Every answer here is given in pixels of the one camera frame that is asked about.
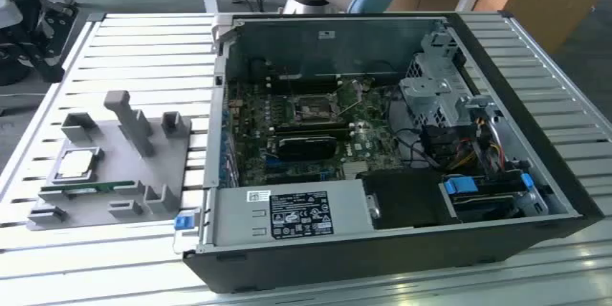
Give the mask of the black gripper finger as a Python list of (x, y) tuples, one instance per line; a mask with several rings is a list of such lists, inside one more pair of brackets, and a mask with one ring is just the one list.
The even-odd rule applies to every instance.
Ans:
[(45, 82), (62, 80), (61, 55), (77, 17), (73, 4), (39, 0), (39, 13), (31, 32), (31, 42), (37, 49), (34, 70)]

